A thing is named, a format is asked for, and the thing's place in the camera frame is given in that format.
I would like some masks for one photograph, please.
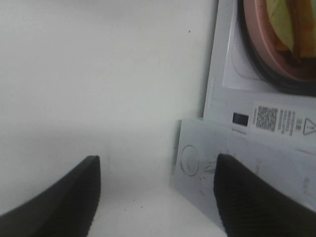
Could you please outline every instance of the black rubber piece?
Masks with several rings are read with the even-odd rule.
[[[214,194],[229,237],[315,237],[316,213],[280,193],[230,155],[219,155]]]
[[[259,72],[261,79],[267,81],[278,91],[293,95],[316,96],[316,82],[300,82],[282,76],[267,66],[256,52],[246,25],[243,1],[238,0],[238,20],[244,49],[253,67]]]
[[[86,237],[100,192],[100,158],[89,156],[46,191],[2,215],[0,236]]]

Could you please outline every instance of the yellow food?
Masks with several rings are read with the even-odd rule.
[[[294,45],[299,45],[302,58],[316,57],[316,0],[292,0],[299,27],[293,27],[293,16],[289,0],[267,0],[269,21],[276,33],[276,50],[293,53]]]

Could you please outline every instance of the pink plate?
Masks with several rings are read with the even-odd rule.
[[[299,81],[316,80],[316,59],[302,59],[297,65],[291,57],[275,50],[276,34],[269,22],[266,0],[244,0],[248,32],[260,58],[275,72]]]

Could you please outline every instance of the white appliance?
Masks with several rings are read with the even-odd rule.
[[[238,1],[220,0],[204,117],[182,122],[176,164],[176,188],[221,228],[213,194],[219,154],[316,211],[316,98],[262,80],[238,21]]]

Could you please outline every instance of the black rectangle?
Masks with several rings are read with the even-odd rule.
[[[238,113],[234,113],[233,115],[233,123],[243,125],[243,126],[248,126],[248,120],[249,116],[248,115],[242,115]]]

